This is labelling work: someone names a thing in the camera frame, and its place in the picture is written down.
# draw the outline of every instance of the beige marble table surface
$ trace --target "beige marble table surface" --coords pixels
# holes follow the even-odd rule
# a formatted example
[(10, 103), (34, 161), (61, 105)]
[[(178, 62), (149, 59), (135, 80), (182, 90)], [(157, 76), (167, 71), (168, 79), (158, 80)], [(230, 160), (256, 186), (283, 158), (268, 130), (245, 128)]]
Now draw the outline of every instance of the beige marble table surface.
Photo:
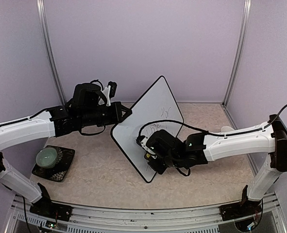
[[(219, 104), (179, 104), (185, 123), (220, 132), (229, 122)], [(97, 136), (78, 132), (51, 138), (48, 145), (75, 149), (68, 174), (61, 183), (42, 183), (52, 200), (98, 207), (127, 209), (167, 209), (203, 206), (239, 200), (243, 187), (253, 178), (245, 155), (234, 156), (194, 166), (184, 177), (168, 168), (145, 183), (110, 136), (111, 127)], [(193, 130), (183, 127), (184, 140)]]

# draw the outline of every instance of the handwriting on whiteboard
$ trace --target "handwriting on whiteboard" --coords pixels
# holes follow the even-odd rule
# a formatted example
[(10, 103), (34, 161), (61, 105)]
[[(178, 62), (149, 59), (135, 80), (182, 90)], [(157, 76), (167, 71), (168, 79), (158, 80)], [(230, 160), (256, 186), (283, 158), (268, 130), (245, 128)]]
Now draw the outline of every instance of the handwriting on whiteboard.
[[(161, 108), (160, 112), (160, 118), (161, 119), (170, 119), (170, 108), (166, 109), (164, 107)], [(166, 122), (158, 122), (155, 124), (150, 125), (146, 129), (147, 136), (150, 137), (154, 132), (160, 130), (160, 129), (167, 129), (167, 123)]]

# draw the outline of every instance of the black whiteboard border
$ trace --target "black whiteboard border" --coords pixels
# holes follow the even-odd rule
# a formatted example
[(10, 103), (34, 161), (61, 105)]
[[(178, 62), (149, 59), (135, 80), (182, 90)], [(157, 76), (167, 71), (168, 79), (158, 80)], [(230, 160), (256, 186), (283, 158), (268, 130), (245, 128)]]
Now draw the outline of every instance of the black whiteboard border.
[[(175, 97), (174, 97), (174, 95), (173, 95), (173, 93), (172, 93), (172, 91), (171, 91), (170, 86), (168, 85), (168, 82), (167, 82), (166, 78), (165, 78), (163, 75), (159, 76), (159, 78), (148, 88), (148, 90), (146, 90), (146, 91), (143, 93), (143, 95), (130, 107), (130, 109), (132, 109), (132, 108), (144, 97), (144, 95), (157, 83), (157, 81), (160, 80), (161, 78), (164, 78), (164, 80), (165, 80), (165, 82), (166, 82), (166, 84), (167, 84), (167, 86), (168, 86), (168, 88), (169, 88), (169, 91), (170, 91), (170, 93), (171, 93), (171, 95), (172, 95), (172, 97), (173, 97), (173, 99), (174, 99), (174, 101), (175, 101), (175, 103), (176, 103), (176, 105), (177, 105), (177, 107), (178, 107), (178, 109), (179, 109), (180, 115), (181, 115), (181, 117), (182, 117), (182, 122), (184, 123), (184, 118), (183, 118), (183, 115), (182, 115), (182, 113), (181, 113), (181, 110), (180, 110), (180, 108), (179, 108), (179, 106), (178, 106), (178, 103), (177, 103), (177, 101), (176, 101), (176, 99), (175, 99)], [(133, 162), (131, 161), (131, 159), (127, 156), (127, 154), (125, 153), (125, 151), (124, 151), (124, 150), (122, 149), (122, 147), (119, 145), (119, 143), (117, 142), (117, 140), (115, 140), (115, 138), (113, 137), (113, 130), (114, 130), (114, 128), (115, 128), (117, 125), (118, 125), (118, 124), (115, 124), (115, 125), (112, 127), (111, 131), (110, 131), (111, 138), (112, 138), (113, 141), (116, 143), (116, 145), (118, 146), (118, 148), (119, 148), (119, 149), (123, 152), (123, 154), (126, 156), (126, 158), (128, 159), (128, 161), (133, 165), (133, 167), (136, 169), (136, 171), (139, 173), (139, 175), (144, 179), (144, 181), (145, 181), (146, 183), (151, 183), (151, 182), (153, 181), (155, 175), (156, 175), (156, 172), (155, 172), (154, 176), (152, 177), (152, 179), (151, 179), (150, 181), (147, 181), (147, 180), (144, 178), (144, 176), (141, 174), (141, 172), (137, 169), (137, 167), (133, 164)]]

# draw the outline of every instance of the white wall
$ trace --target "white wall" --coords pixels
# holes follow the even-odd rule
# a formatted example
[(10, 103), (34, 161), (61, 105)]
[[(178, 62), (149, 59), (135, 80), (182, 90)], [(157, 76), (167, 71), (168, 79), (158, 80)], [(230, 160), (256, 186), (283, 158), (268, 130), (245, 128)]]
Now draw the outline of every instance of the white wall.
[[(238, 127), (266, 121), (287, 103), (287, 1), (252, 1), (229, 111)], [(287, 126), (287, 109), (281, 114)], [(254, 156), (262, 166), (264, 155)], [(287, 219), (287, 173), (274, 190)]]
[[(36, 1), (0, 0), (0, 122), (58, 104)], [(44, 142), (37, 140), (6, 149), (3, 156), (30, 176)], [(0, 184), (0, 231), (13, 199), (14, 192)]]
[(66, 98), (77, 83), (118, 83), (136, 100), (164, 75), (178, 101), (222, 102), (244, 0), (45, 1)]

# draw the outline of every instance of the green bowl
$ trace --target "green bowl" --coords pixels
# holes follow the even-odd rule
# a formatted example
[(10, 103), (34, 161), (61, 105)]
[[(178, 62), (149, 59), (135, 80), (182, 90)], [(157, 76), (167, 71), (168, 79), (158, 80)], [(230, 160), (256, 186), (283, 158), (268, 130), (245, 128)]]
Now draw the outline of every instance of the green bowl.
[(44, 148), (36, 156), (36, 164), (42, 168), (52, 168), (57, 162), (57, 151), (54, 148)]

